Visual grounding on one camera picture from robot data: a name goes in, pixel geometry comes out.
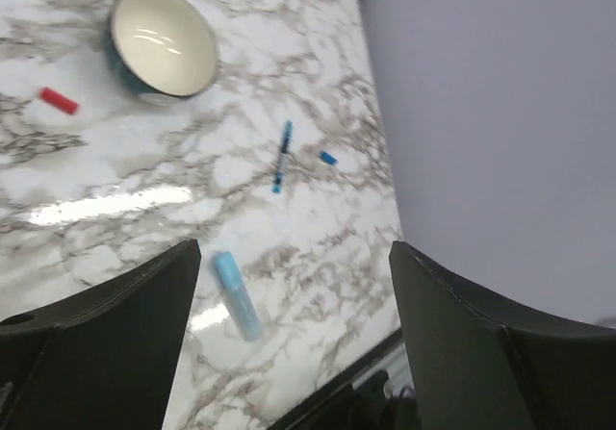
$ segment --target marble countertop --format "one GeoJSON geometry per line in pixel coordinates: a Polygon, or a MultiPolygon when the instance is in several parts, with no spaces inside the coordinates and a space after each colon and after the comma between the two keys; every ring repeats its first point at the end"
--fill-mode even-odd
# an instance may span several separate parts
{"type": "Polygon", "coordinates": [[[159,109],[104,64],[113,0],[0,0],[0,319],[196,238],[165,428],[266,428],[398,327],[398,209],[357,0],[189,1],[217,35],[218,80],[159,109]],[[40,102],[41,87],[80,111],[40,102]],[[273,194],[287,119],[292,157],[273,194]],[[220,250],[263,320],[257,342],[222,301],[220,250]]]}

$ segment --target bowl rim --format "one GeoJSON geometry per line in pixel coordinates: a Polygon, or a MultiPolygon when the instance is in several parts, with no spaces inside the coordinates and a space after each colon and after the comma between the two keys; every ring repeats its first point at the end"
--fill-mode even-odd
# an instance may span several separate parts
{"type": "Polygon", "coordinates": [[[164,90],[158,89],[156,86],[153,86],[152,84],[146,82],[142,78],[142,76],[128,63],[128,60],[126,60],[126,58],[124,57],[124,55],[122,54],[122,51],[120,50],[120,48],[118,46],[118,40],[116,38],[116,27],[115,27],[115,25],[116,25],[116,12],[117,12],[117,9],[118,9],[119,5],[121,4],[122,0],[115,0],[114,3],[112,4],[112,7],[111,7],[110,13],[109,13],[109,19],[110,19],[110,27],[109,27],[109,29],[110,29],[110,33],[111,33],[111,37],[112,37],[112,42],[114,43],[114,48],[115,48],[117,54],[119,55],[119,57],[122,59],[122,62],[144,84],[146,84],[147,86],[151,87],[152,89],[155,89],[156,91],[158,91],[159,93],[161,93],[163,95],[174,96],[174,97],[177,97],[177,98],[190,98],[192,96],[198,95],[199,93],[201,93],[202,91],[204,91],[205,89],[210,87],[214,83],[216,78],[218,77],[218,57],[219,57],[218,42],[217,42],[217,39],[216,39],[216,35],[214,34],[214,30],[212,29],[212,26],[210,26],[210,23],[207,21],[207,19],[205,19],[203,17],[201,12],[199,10],[197,10],[194,7],[194,5],[191,4],[188,0],[180,0],[180,1],[182,1],[182,3],[184,5],[186,5],[189,9],[191,9],[193,12],[196,13],[196,15],[198,16],[199,20],[203,24],[203,26],[205,26],[206,33],[209,36],[210,40],[212,41],[212,48],[214,49],[214,60],[216,61],[216,65],[214,67],[214,72],[212,73],[212,77],[210,78],[209,81],[207,81],[197,91],[194,91],[194,92],[191,92],[191,93],[170,93],[168,91],[164,91],[164,90]]]}

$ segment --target blue pen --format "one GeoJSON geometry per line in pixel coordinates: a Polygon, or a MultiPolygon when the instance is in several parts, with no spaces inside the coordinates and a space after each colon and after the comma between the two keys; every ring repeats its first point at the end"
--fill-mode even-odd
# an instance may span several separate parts
{"type": "Polygon", "coordinates": [[[280,157],[278,158],[278,168],[276,176],[273,180],[273,192],[280,192],[282,187],[282,179],[285,176],[287,163],[289,161],[289,143],[291,143],[291,133],[293,132],[293,123],[288,120],[285,124],[285,131],[282,136],[282,145],[280,146],[280,157]]]}

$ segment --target bowl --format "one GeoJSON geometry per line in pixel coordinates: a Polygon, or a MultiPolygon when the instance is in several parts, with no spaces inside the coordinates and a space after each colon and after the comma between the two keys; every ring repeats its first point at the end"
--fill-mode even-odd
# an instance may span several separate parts
{"type": "Polygon", "coordinates": [[[114,75],[149,103],[191,98],[216,79],[214,33],[186,0],[115,0],[103,44],[114,75]]]}

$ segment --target small red eraser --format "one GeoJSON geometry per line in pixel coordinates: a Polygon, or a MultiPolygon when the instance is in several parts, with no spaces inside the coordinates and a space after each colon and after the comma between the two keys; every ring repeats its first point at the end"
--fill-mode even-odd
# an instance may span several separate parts
{"type": "Polygon", "coordinates": [[[69,100],[65,96],[60,95],[56,91],[47,87],[40,91],[39,97],[41,100],[46,101],[50,105],[53,105],[68,114],[75,114],[79,108],[79,105],[73,100],[69,100]]]}

